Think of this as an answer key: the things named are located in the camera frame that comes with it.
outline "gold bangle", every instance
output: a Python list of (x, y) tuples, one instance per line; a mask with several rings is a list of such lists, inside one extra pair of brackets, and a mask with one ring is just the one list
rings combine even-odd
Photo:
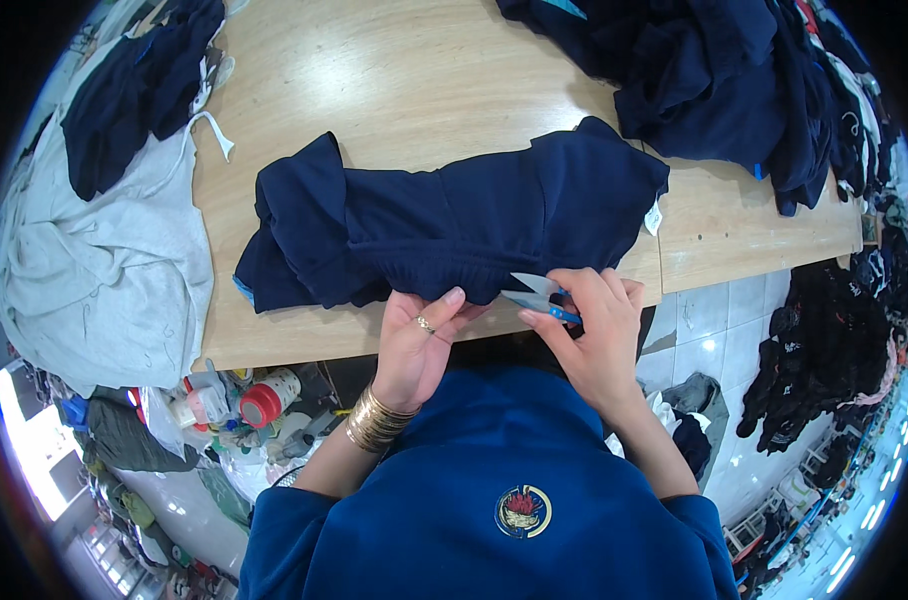
[(386, 450), (419, 411), (400, 413), (382, 404), (368, 385), (347, 418), (347, 438), (364, 452)]

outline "clothing label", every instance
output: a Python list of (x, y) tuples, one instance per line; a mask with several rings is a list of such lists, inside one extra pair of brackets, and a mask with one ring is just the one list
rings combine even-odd
[(644, 227), (647, 228), (647, 231), (652, 236), (658, 237), (658, 227), (661, 226), (662, 220), (664, 220), (664, 217), (661, 215), (661, 207), (658, 206), (658, 201), (654, 200), (653, 206), (644, 215)]

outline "gray garment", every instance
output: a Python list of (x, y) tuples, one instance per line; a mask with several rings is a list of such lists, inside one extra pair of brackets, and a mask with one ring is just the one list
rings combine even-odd
[(707, 459), (703, 475), (698, 481), (698, 487), (703, 492), (704, 486), (711, 478), (714, 461), (721, 450), (721, 442), (724, 441), (724, 432), (728, 428), (728, 418), (731, 415), (728, 412), (728, 405), (724, 402), (721, 385), (717, 379), (702, 372), (695, 372), (680, 385), (663, 390), (661, 395), (664, 402), (673, 406), (676, 411), (685, 414), (700, 413), (710, 420), (710, 425), (704, 431), (710, 443), (710, 458)]

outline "right hand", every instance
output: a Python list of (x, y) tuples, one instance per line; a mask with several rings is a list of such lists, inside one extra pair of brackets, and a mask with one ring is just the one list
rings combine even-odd
[(610, 422), (644, 401), (635, 379), (644, 284), (607, 268), (555, 269), (547, 278), (571, 294), (583, 335), (572, 340), (564, 325), (546, 313), (523, 308), (521, 321), (537, 332), (556, 356), (574, 390)]

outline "scissors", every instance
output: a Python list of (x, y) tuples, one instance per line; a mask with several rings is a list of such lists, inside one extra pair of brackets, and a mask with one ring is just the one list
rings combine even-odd
[(512, 272), (511, 275), (516, 280), (532, 289), (533, 292), (501, 290), (501, 295), (504, 296), (504, 298), (510, 299), (524, 308), (530, 308), (531, 310), (540, 313), (547, 313), (561, 321), (576, 323), (578, 325), (582, 324), (580, 317), (569, 313), (561, 306), (557, 306), (551, 302), (551, 296), (555, 294), (570, 297), (570, 292), (561, 287), (558, 282), (530, 272)]

